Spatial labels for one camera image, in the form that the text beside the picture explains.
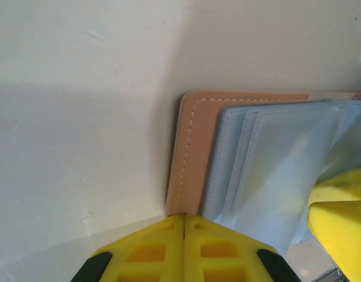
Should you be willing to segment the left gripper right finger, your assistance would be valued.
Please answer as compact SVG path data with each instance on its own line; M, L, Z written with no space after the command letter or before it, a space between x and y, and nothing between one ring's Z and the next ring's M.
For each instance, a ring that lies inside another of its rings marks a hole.
M184 281L298 281L270 245L200 216L184 217Z

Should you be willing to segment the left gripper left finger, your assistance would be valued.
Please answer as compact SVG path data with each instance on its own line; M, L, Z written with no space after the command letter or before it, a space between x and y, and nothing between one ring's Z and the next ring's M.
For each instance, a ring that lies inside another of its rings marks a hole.
M184 216L175 215L97 249L72 281L183 281Z

